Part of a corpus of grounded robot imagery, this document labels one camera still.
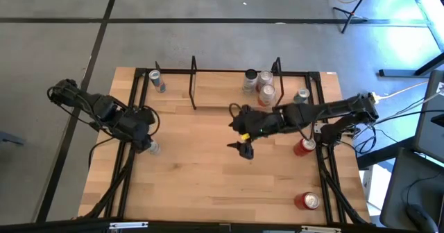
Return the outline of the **red Coca-Cola can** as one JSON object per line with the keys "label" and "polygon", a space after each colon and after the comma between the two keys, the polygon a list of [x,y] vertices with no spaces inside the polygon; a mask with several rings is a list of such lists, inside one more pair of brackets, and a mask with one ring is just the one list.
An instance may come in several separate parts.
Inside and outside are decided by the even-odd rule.
{"label": "red Coca-Cola can", "polygon": [[305,192],[294,198],[294,204],[298,209],[315,210],[320,205],[320,199],[315,193]]}
{"label": "red Coca-Cola can", "polygon": [[316,142],[313,139],[301,139],[294,147],[293,152],[297,156],[305,156],[316,149]]}

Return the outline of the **grey desk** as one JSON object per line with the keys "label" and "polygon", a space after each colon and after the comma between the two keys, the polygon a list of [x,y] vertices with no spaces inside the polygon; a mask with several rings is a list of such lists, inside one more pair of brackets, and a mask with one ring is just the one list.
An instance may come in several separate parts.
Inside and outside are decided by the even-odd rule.
{"label": "grey desk", "polygon": [[443,201],[444,166],[410,150],[401,150],[384,199],[382,224],[399,230],[415,230],[406,213],[408,204],[418,205],[435,223],[440,223]]}

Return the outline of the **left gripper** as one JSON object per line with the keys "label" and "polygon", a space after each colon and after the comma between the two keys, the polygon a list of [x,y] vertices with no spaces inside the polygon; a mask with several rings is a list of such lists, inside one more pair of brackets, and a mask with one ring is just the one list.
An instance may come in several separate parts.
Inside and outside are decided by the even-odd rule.
{"label": "left gripper", "polygon": [[155,123],[152,111],[143,107],[139,110],[127,110],[119,120],[121,141],[133,144],[137,153],[142,153],[151,146],[150,125]]}

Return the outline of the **black metal floor beam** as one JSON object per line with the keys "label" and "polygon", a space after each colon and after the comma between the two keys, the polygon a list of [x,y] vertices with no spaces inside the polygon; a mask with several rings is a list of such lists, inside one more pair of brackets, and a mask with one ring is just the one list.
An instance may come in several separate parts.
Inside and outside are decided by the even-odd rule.
{"label": "black metal floor beam", "polygon": [[416,70],[380,69],[378,74],[380,77],[387,78],[428,78],[430,73],[441,65],[444,65],[444,53],[436,56]]}

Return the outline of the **dark grey monitor back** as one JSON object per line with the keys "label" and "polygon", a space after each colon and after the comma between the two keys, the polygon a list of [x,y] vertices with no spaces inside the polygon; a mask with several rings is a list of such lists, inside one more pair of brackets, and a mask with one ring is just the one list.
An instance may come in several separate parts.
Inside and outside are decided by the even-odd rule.
{"label": "dark grey monitor back", "polygon": [[432,99],[422,105],[421,111],[425,113],[419,116],[416,129],[414,147],[417,151],[426,154],[444,163],[444,126],[440,126],[432,119],[444,114],[444,71],[435,70],[430,73],[425,98]]}

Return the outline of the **grey slim beverage can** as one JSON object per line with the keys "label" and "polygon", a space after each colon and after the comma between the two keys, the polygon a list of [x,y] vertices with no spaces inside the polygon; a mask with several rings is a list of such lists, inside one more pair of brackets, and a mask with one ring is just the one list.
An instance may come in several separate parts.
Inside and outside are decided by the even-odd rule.
{"label": "grey slim beverage can", "polygon": [[310,97],[310,91],[307,88],[300,88],[293,97],[294,103],[306,103]]}

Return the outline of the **black metal table frame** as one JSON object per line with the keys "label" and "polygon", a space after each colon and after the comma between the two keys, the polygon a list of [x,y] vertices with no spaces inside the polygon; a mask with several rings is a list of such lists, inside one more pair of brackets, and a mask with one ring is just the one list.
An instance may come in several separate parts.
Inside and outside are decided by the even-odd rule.
{"label": "black metal table frame", "polygon": [[135,158],[123,206],[126,219],[219,223],[326,224],[323,207],[298,209],[301,193],[321,194],[318,158],[299,157],[301,134],[275,135],[254,143],[252,160],[227,147],[239,135],[229,126],[232,110],[194,108],[188,69],[162,72],[166,91],[138,89],[160,115],[158,155]]}

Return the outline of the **black computer mouse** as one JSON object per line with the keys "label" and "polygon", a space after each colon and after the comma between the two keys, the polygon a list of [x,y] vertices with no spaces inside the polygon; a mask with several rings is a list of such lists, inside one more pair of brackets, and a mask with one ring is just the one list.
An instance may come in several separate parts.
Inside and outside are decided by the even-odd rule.
{"label": "black computer mouse", "polygon": [[415,227],[423,233],[438,233],[438,226],[420,205],[407,205],[406,214]]}

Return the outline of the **silver metal bracket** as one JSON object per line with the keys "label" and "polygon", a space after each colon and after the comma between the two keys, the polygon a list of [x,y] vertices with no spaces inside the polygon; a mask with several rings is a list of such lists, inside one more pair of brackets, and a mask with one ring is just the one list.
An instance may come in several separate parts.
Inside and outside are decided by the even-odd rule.
{"label": "silver metal bracket", "polygon": [[109,230],[127,230],[138,229],[148,227],[148,221],[135,221],[135,222],[113,222],[109,224]]}
{"label": "silver metal bracket", "polygon": [[303,225],[299,233],[342,233],[340,228]]}

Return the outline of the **white Celsius Arctic can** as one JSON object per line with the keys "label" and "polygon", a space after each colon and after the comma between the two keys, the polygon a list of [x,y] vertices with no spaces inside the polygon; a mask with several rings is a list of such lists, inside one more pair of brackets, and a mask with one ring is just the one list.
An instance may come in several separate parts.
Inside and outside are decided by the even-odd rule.
{"label": "white Celsius Arctic can", "polygon": [[248,69],[244,73],[244,82],[242,90],[245,93],[252,93],[255,91],[257,85],[258,73],[254,69]]}

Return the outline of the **grey floor object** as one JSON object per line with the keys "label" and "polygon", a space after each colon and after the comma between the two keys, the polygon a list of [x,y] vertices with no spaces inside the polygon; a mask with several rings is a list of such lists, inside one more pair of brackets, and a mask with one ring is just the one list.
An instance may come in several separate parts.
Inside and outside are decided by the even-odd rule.
{"label": "grey floor object", "polygon": [[3,143],[3,142],[10,142],[10,143],[22,145],[22,146],[25,144],[24,139],[14,136],[12,134],[9,134],[7,132],[0,131],[0,143]]}

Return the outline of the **black tripod stand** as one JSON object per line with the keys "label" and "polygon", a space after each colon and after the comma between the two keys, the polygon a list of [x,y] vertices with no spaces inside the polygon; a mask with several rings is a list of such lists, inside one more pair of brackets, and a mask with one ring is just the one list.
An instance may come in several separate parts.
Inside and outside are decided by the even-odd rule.
{"label": "black tripod stand", "polygon": [[332,8],[333,11],[340,12],[340,13],[342,13],[342,14],[344,14],[346,16],[346,19],[344,21],[344,25],[343,25],[343,27],[341,29],[341,34],[344,34],[346,32],[347,28],[349,27],[349,25],[351,24],[352,20],[354,20],[354,19],[358,19],[361,22],[368,21],[367,18],[360,17],[360,16],[356,15],[356,11],[360,7],[360,5],[362,4],[363,0],[354,0],[354,1],[336,0],[336,1],[338,1],[339,3],[342,3],[342,4],[352,4],[352,3],[355,4],[355,6],[354,6],[354,8],[352,10],[344,10],[343,8],[340,8],[340,7],[337,7],[337,6],[334,6]]}

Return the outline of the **white slim black-topped can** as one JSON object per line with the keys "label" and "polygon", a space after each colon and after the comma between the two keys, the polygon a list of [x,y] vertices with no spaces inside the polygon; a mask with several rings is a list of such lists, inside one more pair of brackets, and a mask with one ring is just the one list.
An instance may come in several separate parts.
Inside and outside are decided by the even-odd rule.
{"label": "white slim black-topped can", "polygon": [[156,140],[152,139],[147,151],[152,155],[158,155],[160,153],[160,145],[156,142]]}

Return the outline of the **black metal crossbar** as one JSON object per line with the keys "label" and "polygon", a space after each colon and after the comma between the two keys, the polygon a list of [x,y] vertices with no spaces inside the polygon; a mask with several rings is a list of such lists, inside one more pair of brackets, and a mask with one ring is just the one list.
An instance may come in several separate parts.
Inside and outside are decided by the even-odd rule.
{"label": "black metal crossbar", "polygon": [[[109,230],[109,224],[123,221],[120,218],[78,218],[74,220],[49,221],[40,223],[22,223],[0,225],[0,233],[123,233],[125,230]],[[174,221],[148,221],[148,227],[127,230],[140,230],[146,233],[164,232],[197,232],[197,233],[241,233],[262,231],[294,231],[299,232],[303,225],[308,224],[256,224],[256,223],[197,223]],[[366,233],[378,231],[372,224],[354,225],[332,223],[330,225],[308,225],[318,227],[340,228],[342,233]]]}

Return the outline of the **blue silver Red Bull can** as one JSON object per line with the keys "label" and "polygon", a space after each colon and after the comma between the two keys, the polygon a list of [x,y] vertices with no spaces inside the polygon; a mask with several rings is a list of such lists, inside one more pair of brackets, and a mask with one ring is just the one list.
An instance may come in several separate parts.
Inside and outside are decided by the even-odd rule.
{"label": "blue silver Red Bull can", "polygon": [[159,93],[166,91],[166,85],[164,84],[160,71],[152,70],[149,72],[148,77]]}

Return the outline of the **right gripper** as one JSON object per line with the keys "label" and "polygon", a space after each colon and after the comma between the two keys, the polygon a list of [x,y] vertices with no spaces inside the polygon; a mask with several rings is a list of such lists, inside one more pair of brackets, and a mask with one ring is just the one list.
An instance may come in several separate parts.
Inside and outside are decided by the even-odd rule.
{"label": "right gripper", "polygon": [[[278,115],[276,113],[254,110],[249,105],[242,105],[237,116],[230,124],[240,135],[248,134],[251,139],[267,137],[278,133]],[[245,159],[254,158],[254,149],[249,142],[239,141],[228,144],[227,147],[239,148],[239,155]]]}

